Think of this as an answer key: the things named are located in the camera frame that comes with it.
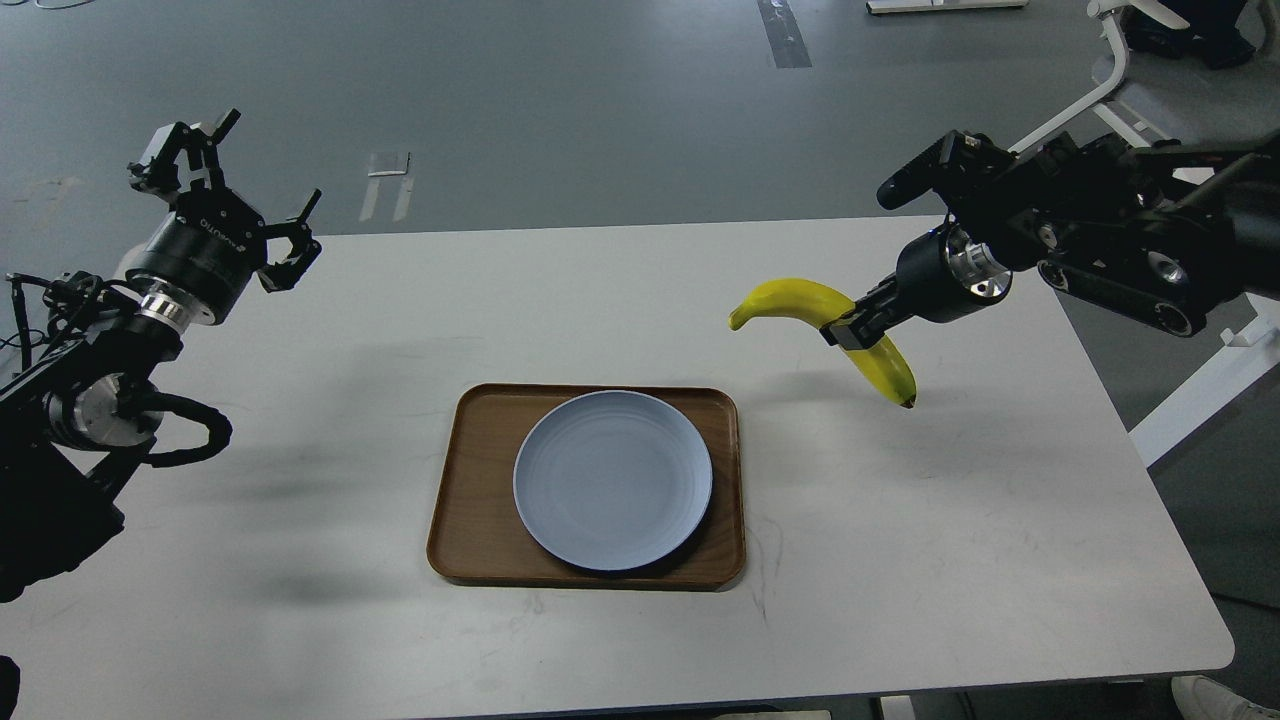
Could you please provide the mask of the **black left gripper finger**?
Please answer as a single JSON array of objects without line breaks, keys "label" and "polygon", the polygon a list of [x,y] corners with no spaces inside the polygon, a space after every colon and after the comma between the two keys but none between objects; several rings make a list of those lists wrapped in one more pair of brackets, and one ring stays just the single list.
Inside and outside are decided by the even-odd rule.
[{"label": "black left gripper finger", "polygon": [[156,129],[141,159],[127,165],[129,187],[161,199],[177,217],[241,217],[243,200],[227,186],[218,155],[239,118],[232,108],[210,129],[180,120]]},{"label": "black left gripper finger", "polygon": [[274,240],[284,240],[289,245],[283,259],[264,263],[256,270],[260,284],[266,292],[278,293],[293,290],[320,256],[323,246],[314,237],[310,217],[321,197],[323,191],[315,188],[293,217],[282,222],[262,223],[256,229],[256,237],[265,249]]}]

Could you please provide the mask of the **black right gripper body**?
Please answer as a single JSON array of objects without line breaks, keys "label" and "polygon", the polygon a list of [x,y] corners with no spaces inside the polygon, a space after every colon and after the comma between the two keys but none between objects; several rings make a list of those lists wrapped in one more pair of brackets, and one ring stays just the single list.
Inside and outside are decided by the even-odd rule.
[{"label": "black right gripper body", "polygon": [[854,336],[883,336],[913,318],[950,323],[1004,301],[1012,272],[959,225],[940,225],[900,252],[895,272],[855,302]]}]

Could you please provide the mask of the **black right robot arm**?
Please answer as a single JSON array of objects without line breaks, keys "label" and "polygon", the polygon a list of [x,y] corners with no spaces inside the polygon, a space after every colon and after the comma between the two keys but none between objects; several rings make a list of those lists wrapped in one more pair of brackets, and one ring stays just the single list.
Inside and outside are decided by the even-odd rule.
[{"label": "black right robot arm", "polygon": [[1277,297],[1277,136],[1134,149],[1061,133],[1016,154],[950,131],[877,192],[896,209],[936,193],[946,217],[893,272],[820,323],[829,345],[869,348],[915,318],[950,323],[1000,304],[1020,272],[1175,337],[1243,293]]}]

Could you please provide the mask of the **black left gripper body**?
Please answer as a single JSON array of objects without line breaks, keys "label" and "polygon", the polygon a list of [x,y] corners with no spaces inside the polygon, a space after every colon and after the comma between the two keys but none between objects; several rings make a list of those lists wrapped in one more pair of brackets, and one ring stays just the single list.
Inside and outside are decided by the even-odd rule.
[{"label": "black left gripper body", "polygon": [[196,322],[219,325],[266,264],[262,215],[239,196],[179,196],[125,281],[137,291],[164,282],[201,306]]}]

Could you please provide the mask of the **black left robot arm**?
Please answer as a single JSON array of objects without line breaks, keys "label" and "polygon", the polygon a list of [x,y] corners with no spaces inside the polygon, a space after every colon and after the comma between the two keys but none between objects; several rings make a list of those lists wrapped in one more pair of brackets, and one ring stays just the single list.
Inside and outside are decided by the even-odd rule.
[{"label": "black left robot arm", "polygon": [[15,320],[5,346],[20,369],[3,384],[1,594],[76,570],[124,528],[116,498],[142,466],[219,455],[230,420],[150,379],[193,324],[221,324],[252,278],[296,287],[323,249],[308,218],[270,223],[225,181],[219,149],[241,114],[212,128],[177,122],[129,164],[131,187],[166,215],[120,278],[10,273]]}]

